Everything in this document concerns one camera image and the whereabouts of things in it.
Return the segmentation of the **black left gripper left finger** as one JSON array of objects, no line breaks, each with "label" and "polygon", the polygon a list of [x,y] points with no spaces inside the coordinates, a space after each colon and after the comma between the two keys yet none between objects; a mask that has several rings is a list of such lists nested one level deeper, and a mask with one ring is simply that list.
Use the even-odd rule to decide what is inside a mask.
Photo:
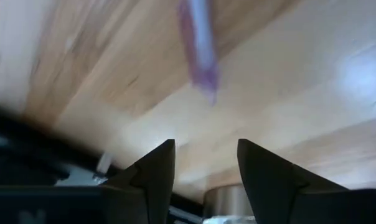
[{"label": "black left gripper left finger", "polygon": [[176,144],[168,139],[103,183],[107,223],[166,223],[175,176]]}]

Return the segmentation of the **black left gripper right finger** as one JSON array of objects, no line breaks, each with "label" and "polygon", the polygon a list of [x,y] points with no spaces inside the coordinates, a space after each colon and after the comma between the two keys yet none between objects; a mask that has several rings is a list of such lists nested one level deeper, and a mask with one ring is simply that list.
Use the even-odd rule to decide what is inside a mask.
[{"label": "black left gripper right finger", "polygon": [[247,139],[238,140],[237,159],[258,223],[289,223],[296,194],[301,190],[315,193],[346,190]]}]

